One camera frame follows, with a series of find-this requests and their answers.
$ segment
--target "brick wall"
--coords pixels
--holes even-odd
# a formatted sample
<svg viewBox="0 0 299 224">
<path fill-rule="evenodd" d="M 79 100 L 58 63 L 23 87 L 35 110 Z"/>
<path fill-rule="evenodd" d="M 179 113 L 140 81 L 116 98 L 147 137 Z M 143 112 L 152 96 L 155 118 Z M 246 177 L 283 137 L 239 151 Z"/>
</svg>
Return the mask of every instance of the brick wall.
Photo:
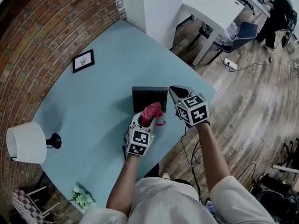
<svg viewBox="0 0 299 224">
<path fill-rule="evenodd" d="M 11 190 L 36 183 L 42 172 L 39 165 L 10 161 L 7 129 L 31 121 L 72 58 L 123 17 L 122 0 L 29 0 L 11 19 L 0 40 L 3 215 L 11 208 Z"/>
</svg>

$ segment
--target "red cloth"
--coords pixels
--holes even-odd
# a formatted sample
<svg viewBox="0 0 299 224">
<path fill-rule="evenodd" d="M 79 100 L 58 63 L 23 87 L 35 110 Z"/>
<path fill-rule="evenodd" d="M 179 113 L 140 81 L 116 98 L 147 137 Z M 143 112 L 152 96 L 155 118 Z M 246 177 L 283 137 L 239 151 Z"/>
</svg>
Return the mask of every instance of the red cloth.
<svg viewBox="0 0 299 224">
<path fill-rule="evenodd" d="M 148 127 L 155 115 L 157 116 L 157 120 L 163 115 L 163 112 L 161 111 L 161 104 L 159 102 L 152 103 L 151 105 L 145 107 L 141 114 L 141 125 L 144 127 Z M 163 126 L 165 124 L 165 120 L 162 124 L 156 123 L 157 126 Z"/>
</svg>

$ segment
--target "white sleeve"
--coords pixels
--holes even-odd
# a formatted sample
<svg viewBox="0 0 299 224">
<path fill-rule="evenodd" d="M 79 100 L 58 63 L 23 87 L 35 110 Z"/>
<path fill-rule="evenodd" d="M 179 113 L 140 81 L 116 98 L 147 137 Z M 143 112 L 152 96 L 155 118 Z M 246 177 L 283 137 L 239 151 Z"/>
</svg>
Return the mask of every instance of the white sleeve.
<svg viewBox="0 0 299 224">
<path fill-rule="evenodd" d="M 217 218 L 225 224 L 274 224 L 266 209 L 233 176 L 211 190 Z"/>
<path fill-rule="evenodd" d="M 122 212 L 94 207 L 86 211 L 79 224 L 125 224 L 127 221 Z"/>
</svg>

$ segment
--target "black lamp base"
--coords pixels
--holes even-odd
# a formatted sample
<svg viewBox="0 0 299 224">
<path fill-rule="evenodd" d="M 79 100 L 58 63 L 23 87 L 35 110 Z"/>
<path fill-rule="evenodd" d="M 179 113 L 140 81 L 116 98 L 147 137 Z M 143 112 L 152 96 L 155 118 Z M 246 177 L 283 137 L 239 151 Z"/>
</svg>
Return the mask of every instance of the black lamp base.
<svg viewBox="0 0 299 224">
<path fill-rule="evenodd" d="M 52 134 L 51 138 L 46 140 L 47 145 L 51 145 L 49 148 L 59 149 L 61 147 L 61 138 L 58 133 Z"/>
</svg>

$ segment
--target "power strip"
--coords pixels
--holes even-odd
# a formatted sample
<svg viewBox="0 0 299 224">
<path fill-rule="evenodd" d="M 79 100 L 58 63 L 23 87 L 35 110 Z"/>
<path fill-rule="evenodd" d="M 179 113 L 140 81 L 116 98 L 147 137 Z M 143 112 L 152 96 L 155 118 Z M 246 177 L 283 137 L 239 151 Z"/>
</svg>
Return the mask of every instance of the power strip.
<svg viewBox="0 0 299 224">
<path fill-rule="evenodd" d="M 238 69 L 238 65 L 233 63 L 232 61 L 228 60 L 227 58 L 224 59 L 223 62 L 225 65 L 227 65 L 228 67 L 232 68 L 233 70 L 237 70 Z"/>
</svg>

